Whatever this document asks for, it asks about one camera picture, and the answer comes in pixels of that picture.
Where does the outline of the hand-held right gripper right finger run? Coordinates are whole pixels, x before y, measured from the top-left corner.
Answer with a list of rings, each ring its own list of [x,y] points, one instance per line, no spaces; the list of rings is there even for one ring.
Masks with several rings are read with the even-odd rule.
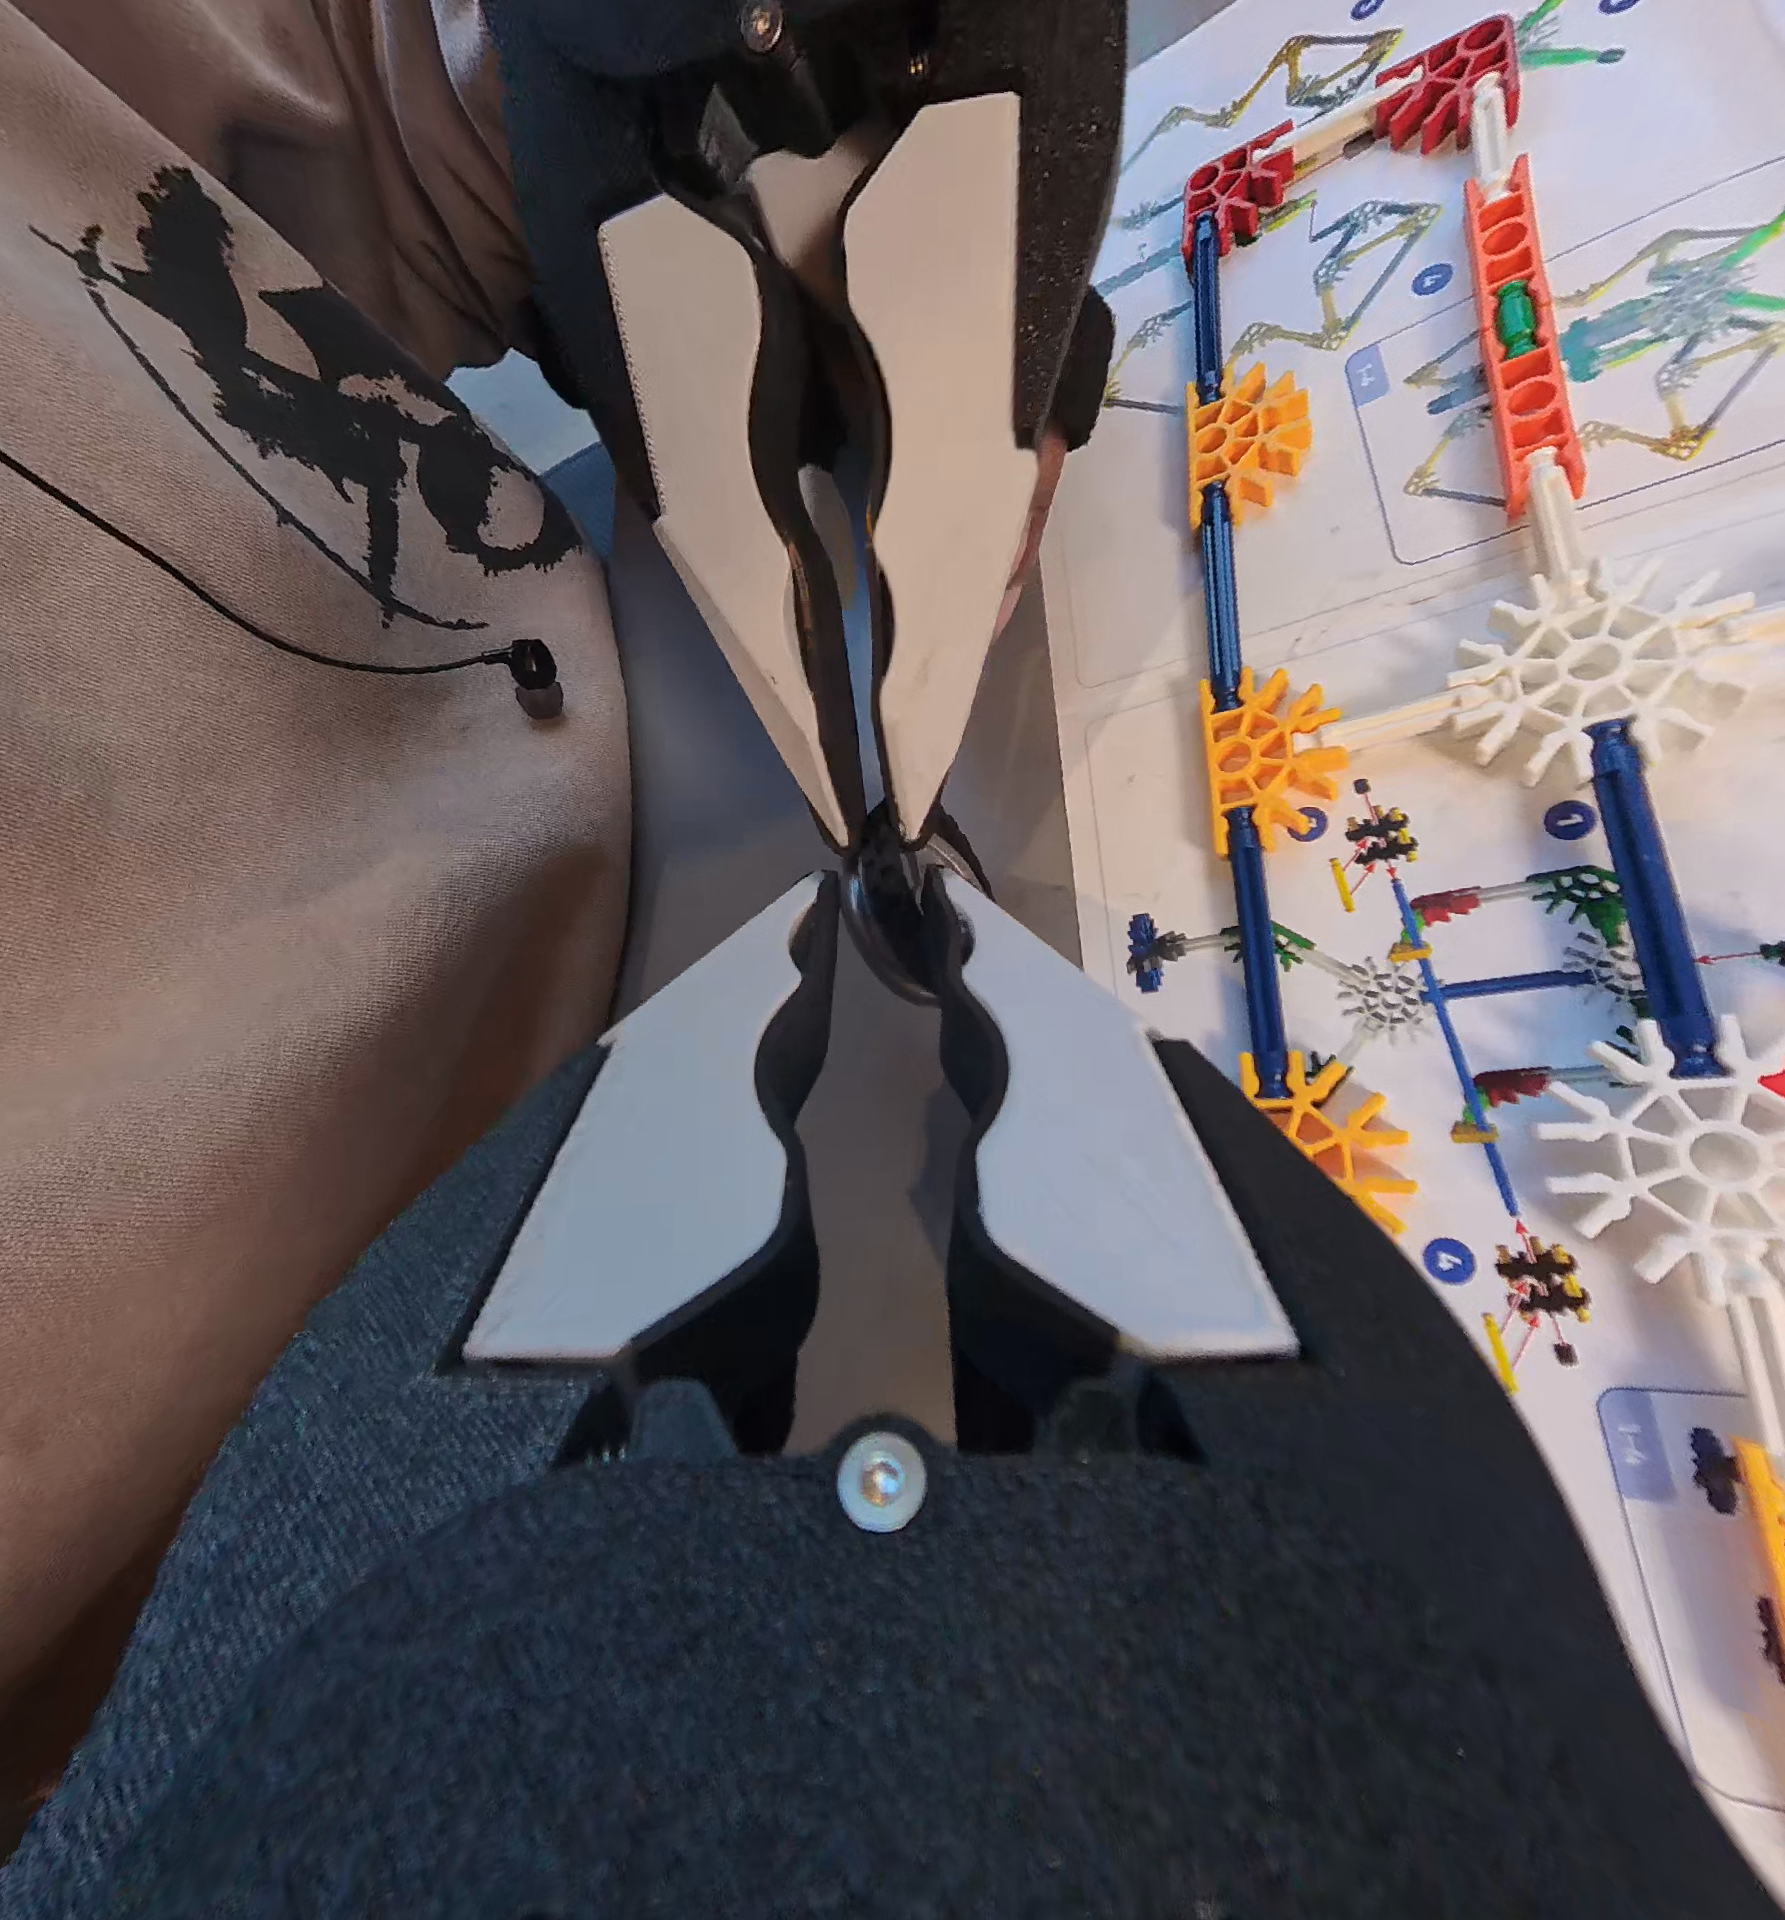
[[[1079,1380],[1295,1357],[1298,1334],[1157,1045],[972,881],[932,871],[959,1418],[1048,1418]]]

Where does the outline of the person's left forearm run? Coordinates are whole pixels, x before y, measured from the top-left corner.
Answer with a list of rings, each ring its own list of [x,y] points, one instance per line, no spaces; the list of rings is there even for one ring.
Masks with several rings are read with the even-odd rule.
[[[296,249],[426,371],[530,338],[532,263],[476,1],[315,3],[331,133]]]

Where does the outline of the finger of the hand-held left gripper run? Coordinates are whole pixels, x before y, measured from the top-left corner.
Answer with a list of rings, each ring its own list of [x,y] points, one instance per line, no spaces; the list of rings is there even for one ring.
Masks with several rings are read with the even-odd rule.
[[[922,108],[844,206],[844,296],[889,411],[872,555],[890,644],[884,792],[918,841],[959,752],[1029,523],[1016,432],[1019,97]]]
[[[657,196],[600,226],[654,530],[826,842],[864,764],[832,555],[802,487],[803,304],[761,235]]]

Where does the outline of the person in beige hoodie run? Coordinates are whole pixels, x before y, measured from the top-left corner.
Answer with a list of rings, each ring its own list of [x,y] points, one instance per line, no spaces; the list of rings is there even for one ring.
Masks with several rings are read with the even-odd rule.
[[[0,1],[0,1821],[258,1376],[611,1005],[568,508],[296,249],[305,3]]]

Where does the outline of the colourful rod and connector model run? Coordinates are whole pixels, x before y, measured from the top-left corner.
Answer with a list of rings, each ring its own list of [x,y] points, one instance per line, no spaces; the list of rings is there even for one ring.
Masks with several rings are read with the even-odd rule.
[[[1385,66],[1369,90],[1303,123],[1282,120],[1201,165],[1182,192],[1193,286],[1194,381],[1187,388],[1193,541],[1201,548],[1208,668],[1196,690],[1215,871],[1234,922],[1205,936],[1129,918],[1126,973],[1157,992],[1166,967],[1217,947],[1240,967],[1240,1089],[1380,1226],[1418,1191],[1389,1166],[1409,1133],[1383,1095],[1343,1100],[1359,1051],[1433,1023],[1457,1083],[1456,1146],[1483,1152],[1503,1212],[1492,1249],[1498,1305],[1480,1311],[1508,1393],[1536,1342],[1576,1366],[1571,1332],[1596,1294],[1576,1252],[1531,1226],[1503,1158],[1497,1116],[1558,1098],[1549,1142],[1587,1146],[1579,1170],[1545,1179],[1572,1200],[1576,1235],[1644,1226],[1624,1267],[1643,1284],[1681,1274],[1732,1338],[1747,1424],[1696,1430],[1696,1482],[1724,1513],[1743,1510],[1765,1585],[1759,1625],[1785,1686],[1785,1035],[1750,1051],[1702,985],[1670,847],[1650,788],[1671,734],[1714,729],[1704,692],[1740,690],[1740,648],[1785,642],[1785,605],[1713,598],[1713,578],[1670,603],[1655,566],[1619,568],[1586,541],[1579,501],[1596,425],[1571,387],[1600,363],[1600,335],[1565,321],[1552,293],[1530,155],[1515,128],[1528,32],[1552,3],[1492,13]],[[1242,654],[1235,527],[1272,501],[1312,450],[1312,402],[1285,371],[1222,356],[1219,265],[1252,244],[1293,185],[1372,145],[1471,159],[1461,233],[1476,311],[1471,336],[1480,428],[1497,447],[1498,508],[1530,535],[1530,587],[1498,600],[1487,637],[1420,700],[1345,715],[1322,685],[1261,677]],[[1524,783],[1562,775],[1556,810],[1578,812],[1602,861],[1497,886],[1410,891],[1417,824],[1359,777],[1359,812],[1338,818],[1340,908],[1372,883],[1391,898],[1383,958],[1345,962],[1272,912],[1266,861],[1308,842],[1366,752],[1409,737],[1469,737],[1480,766],[1524,745]]]

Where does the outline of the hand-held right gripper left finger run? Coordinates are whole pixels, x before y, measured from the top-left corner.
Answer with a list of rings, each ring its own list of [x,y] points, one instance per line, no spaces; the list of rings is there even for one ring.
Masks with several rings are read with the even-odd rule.
[[[824,1067],[837,887],[791,886],[625,1016],[473,1322],[476,1363],[705,1386],[790,1418],[818,1302],[797,1116]]]

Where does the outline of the large fold-out instruction sheet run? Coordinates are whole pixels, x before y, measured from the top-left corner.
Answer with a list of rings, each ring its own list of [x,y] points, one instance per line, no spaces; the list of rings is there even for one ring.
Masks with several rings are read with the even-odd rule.
[[[1157,992],[1126,973],[1137,915],[1189,937],[1234,922],[1196,709],[1208,659],[1182,192],[1201,165],[1369,90],[1461,24],[1536,6],[1234,3],[1129,81],[1103,255],[1121,340],[1048,543],[1079,937],[1131,1012],[1237,1083],[1231,958],[1187,953]],[[1576,421],[1600,430],[1586,541],[1613,566],[1654,562],[1659,603],[1713,578],[1713,598],[1785,605],[1785,3],[1552,3],[1528,32],[1515,133],[1562,318],[1600,335],[1600,363],[1571,387]],[[1235,527],[1242,654],[1261,677],[1322,685],[1345,715],[1442,689],[1492,606],[1528,598],[1530,535],[1498,508],[1474,385],[1469,176],[1448,149],[1338,155],[1219,265],[1222,356],[1268,381],[1291,371],[1312,402],[1309,457]],[[1785,1035],[1785,642],[1726,663],[1743,687],[1702,695],[1713,734],[1671,734],[1650,788],[1713,1012],[1760,1051]],[[1448,734],[1366,752],[1318,837],[1271,852],[1275,918],[1345,962],[1388,953],[1389,891],[1368,886],[1347,915],[1330,869],[1359,777],[1417,824],[1410,891],[1602,861],[1584,815],[1556,810],[1591,789],[1562,775],[1530,788],[1521,754],[1480,766]],[[1389,1235],[1492,1368],[1478,1320],[1500,1298],[1488,1259],[1503,1212],[1483,1152],[1449,1140],[1457,1083],[1433,1023],[1362,1046],[1340,1094],[1369,1091],[1409,1133],[1389,1166],[1418,1185],[1391,1203]],[[1785,1686],[1756,1619],[1750,1523],[1708,1500],[1693,1462],[1696,1430],[1747,1424],[1734,1342],[1681,1274],[1630,1277],[1640,1223],[1576,1235],[1578,1203],[1545,1179],[1594,1152],[1539,1136],[1565,1116],[1545,1095],[1497,1125],[1531,1226],[1576,1252],[1594,1314],[1571,1332],[1576,1366],[1536,1342],[1505,1393],[1576,1503],[1695,1777],[1785,1846]]]

